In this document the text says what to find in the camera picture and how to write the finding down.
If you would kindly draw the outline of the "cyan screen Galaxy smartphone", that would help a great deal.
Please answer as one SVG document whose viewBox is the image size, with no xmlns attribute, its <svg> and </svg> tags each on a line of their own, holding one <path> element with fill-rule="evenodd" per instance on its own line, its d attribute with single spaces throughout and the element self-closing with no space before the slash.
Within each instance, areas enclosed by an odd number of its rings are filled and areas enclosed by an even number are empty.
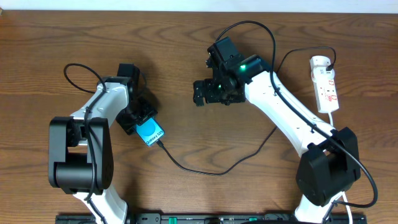
<svg viewBox="0 0 398 224">
<path fill-rule="evenodd" d="M 158 122 L 154 118 L 148 119 L 142 125 L 137 124 L 135 126 L 135 131 L 147 146 L 153 145 L 155 142 L 160 140 L 165 134 L 163 128 L 158 124 Z"/>
</svg>

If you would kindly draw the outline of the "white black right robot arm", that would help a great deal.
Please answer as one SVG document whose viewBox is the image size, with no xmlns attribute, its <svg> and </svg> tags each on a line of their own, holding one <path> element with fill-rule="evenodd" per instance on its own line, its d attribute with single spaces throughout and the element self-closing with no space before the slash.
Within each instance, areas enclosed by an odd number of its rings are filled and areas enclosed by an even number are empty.
<svg viewBox="0 0 398 224">
<path fill-rule="evenodd" d="M 296 174 L 303 196 L 294 211 L 299 222 L 323 223 L 333 206 L 361 177 L 358 140 L 349 128 L 335 129 L 299 102 L 258 55 L 245 57 L 229 37 L 208 47 L 212 78 L 193 84 L 193 101 L 250 102 L 285 134 L 300 157 Z"/>
</svg>

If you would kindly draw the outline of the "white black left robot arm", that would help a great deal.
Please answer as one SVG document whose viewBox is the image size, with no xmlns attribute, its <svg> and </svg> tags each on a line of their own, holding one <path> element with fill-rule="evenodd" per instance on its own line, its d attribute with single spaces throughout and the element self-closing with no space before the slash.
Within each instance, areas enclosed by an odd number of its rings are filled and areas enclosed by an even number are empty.
<svg viewBox="0 0 398 224">
<path fill-rule="evenodd" d="M 92 97 L 70 116 L 49 124 L 49 183 L 82 201 L 89 215 L 58 215 L 56 223 L 135 223 L 136 216 L 112 184 L 114 172 L 110 127 L 118 123 L 147 146 L 165 132 L 156 109 L 139 89 L 141 71 L 119 65 L 115 76 L 99 77 Z"/>
</svg>

